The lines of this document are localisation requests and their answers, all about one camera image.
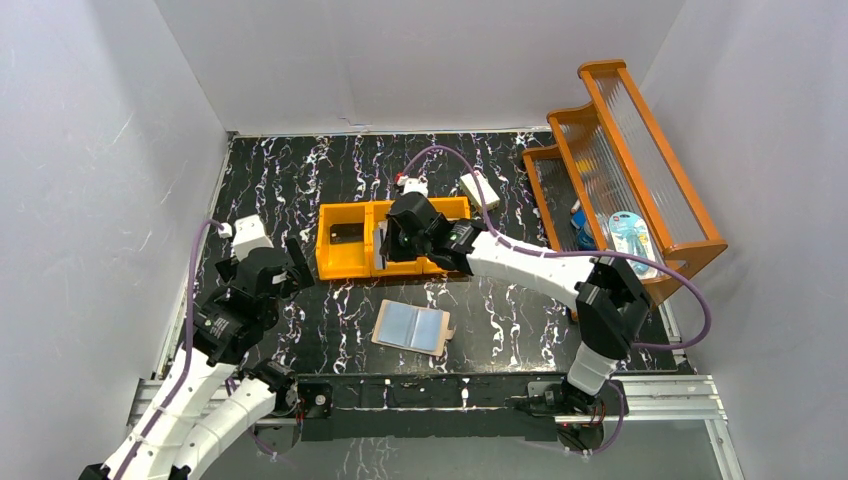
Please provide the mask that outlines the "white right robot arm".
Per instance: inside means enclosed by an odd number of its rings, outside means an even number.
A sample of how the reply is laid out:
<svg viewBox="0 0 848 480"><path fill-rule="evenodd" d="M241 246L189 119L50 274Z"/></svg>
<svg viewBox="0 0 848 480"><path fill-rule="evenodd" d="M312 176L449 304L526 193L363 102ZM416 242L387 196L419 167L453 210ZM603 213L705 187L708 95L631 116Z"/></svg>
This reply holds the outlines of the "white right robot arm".
<svg viewBox="0 0 848 480"><path fill-rule="evenodd" d="M393 262L425 258L448 272L531 289L577 316L581 343L563 383L566 395L596 397L629 355L651 299L628 260L614 252L557 252L496 234L482 222L449 219L424 195L393 201L381 252Z"/></svg>

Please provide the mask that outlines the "beige leather card holder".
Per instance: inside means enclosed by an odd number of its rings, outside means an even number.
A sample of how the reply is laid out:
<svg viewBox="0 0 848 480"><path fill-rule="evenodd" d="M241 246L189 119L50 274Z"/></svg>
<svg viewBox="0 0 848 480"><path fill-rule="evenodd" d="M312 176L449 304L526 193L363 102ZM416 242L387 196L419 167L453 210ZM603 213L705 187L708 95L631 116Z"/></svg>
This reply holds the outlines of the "beige leather card holder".
<svg viewBox="0 0 848 480"><path fill-rule="evenodd" d="M447 311L383 300L371 342L440 357L454 335Z"/></svg>

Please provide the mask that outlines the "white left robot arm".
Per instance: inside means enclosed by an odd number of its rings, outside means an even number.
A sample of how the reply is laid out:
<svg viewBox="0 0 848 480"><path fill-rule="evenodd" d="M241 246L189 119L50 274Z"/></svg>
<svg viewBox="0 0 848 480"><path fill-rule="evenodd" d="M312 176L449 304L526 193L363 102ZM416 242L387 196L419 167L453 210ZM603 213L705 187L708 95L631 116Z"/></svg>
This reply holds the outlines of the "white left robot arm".
<svg viewBox="0 0 848 480"><path fill-rule="evenodd" d="M277 324L284 303L315 280L294 237L217 263L221 285L193 313L158 392L120 447L83 479L197 479L258 420L301 404L294 371L246 353Z"/></svg>

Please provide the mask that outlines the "grey card black stripe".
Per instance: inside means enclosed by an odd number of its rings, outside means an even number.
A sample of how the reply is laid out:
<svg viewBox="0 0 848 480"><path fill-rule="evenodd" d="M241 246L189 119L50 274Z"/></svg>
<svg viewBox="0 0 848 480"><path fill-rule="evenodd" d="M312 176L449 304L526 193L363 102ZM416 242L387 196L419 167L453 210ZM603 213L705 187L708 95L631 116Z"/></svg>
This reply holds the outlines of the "grey card black stripe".
<svg viewBox="0 0 848 480"><path fill-rule="evenodd" d="M383 253L386 233L387 222L378 222L373 233L374 267L376 271L384 271L387 268L387 260Z"/></svg>

